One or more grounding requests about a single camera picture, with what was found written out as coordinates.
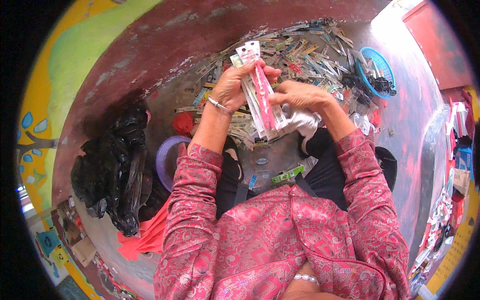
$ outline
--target pink patterned jacket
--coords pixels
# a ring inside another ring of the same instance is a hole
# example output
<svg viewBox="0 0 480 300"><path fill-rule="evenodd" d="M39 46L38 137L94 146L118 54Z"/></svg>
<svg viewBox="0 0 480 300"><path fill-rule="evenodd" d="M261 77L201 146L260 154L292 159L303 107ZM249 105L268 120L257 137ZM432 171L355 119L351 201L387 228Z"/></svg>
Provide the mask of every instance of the pink patterned jacket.
<svg viewBox="0 0 480 300"><path fill-rule="evenodd" d="M405 299L408 246L371 141L337 143L348 211L283 185L217 222L222 156L182 147L168 207L157 299L280 299L308 259L323 292L347 299Z"/></svg>

